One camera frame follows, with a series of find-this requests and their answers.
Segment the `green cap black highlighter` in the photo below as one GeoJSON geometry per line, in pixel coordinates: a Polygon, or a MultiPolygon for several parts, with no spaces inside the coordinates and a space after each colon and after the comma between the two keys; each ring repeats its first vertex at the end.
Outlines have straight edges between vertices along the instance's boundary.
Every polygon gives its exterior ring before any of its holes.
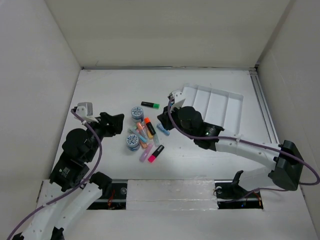
{"type": "Polygon", "coordinates": [[[159,109],[160,105],[158,103],[153,103],[153,102],[146,102],[142,101],[141,106],[143,107],[148,107],[148,108],[153,108],[153,109],[159,109]]]}

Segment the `orange cap black highlighter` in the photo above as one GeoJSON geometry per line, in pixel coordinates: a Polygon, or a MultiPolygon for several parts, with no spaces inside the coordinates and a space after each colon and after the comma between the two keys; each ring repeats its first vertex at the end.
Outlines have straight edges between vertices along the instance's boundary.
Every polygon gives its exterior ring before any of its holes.
{"type": "Polygon", "coordinates": [[[152,136],[154,136],[156,134],[156,131],[155,131],[155,129],[154,129],[154,127],[153,127],[153,125],[152,125],[152,123],[151,123],[151,121],[150,121],[150,119],[148,117],[146,117],[144,119],[144,123],[145,123],[147,129],[149,130],[150,134],[152,136]]]}

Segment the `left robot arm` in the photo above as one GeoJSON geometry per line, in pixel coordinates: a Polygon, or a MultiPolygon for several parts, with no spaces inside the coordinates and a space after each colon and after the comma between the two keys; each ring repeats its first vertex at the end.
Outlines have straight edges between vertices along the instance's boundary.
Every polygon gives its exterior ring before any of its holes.
{"type": "Polygon", "coordinates": [[[71,113],[86,129],[76,128],[67,134],[42,202],[14,228],[9,240],[62,240],[96,200],[114,195],[113,180],[87,164],[96,154],[102,157],[103,138],[122,133],[125,116],[102,112],[94,119],[81,117],[76,111],[74,108],[71,113]]]}

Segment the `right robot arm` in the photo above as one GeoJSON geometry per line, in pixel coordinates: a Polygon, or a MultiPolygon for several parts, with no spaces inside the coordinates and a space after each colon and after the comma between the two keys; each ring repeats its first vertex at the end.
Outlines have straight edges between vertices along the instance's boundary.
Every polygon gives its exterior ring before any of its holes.
{"type": "Polygon", "coordinates": [[[296,191],[304,167],[297,146],[289,140],[281,144],[255,143],[203,120],[192,106],[168,110],[157,116],[165,130],[176,129],[201,149],[239,156],[263,167],[250,173],[239,170],[227,185],[228,198],[243,197],[251,190],[276,186],[281,191],[296,191]]]}

